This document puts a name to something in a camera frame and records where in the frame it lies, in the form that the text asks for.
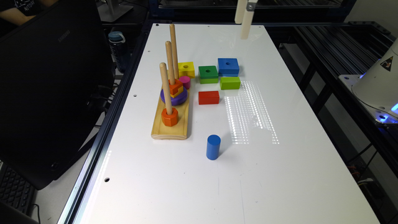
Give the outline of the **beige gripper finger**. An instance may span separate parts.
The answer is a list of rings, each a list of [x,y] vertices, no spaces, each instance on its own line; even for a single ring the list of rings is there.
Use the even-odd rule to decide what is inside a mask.
[[[246,10],[243,16],[243,22],[241,23],[241,39],[245,40],[248,38],[249,31],[251,28],[252,20],[254,17],[254,10],[256,8],[258,0],[247,0]]]
[[[236,5],[236,13],[234,17],[234,21],[236,24],[241,24],[243,22],[244,12],[246,10],[246,0],[238,0]]]

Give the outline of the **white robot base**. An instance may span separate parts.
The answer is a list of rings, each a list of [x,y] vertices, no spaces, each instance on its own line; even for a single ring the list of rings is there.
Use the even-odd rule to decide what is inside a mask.
[[[397,124],[397,42],[366,73],[339,79],[377,124]]]

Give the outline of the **person forearm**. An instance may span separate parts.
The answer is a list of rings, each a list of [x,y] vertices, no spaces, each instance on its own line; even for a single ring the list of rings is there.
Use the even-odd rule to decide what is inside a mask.
[[[50,7],[57,0],[1,1],[1,19],[21,26],[40,13],[42,7]]]

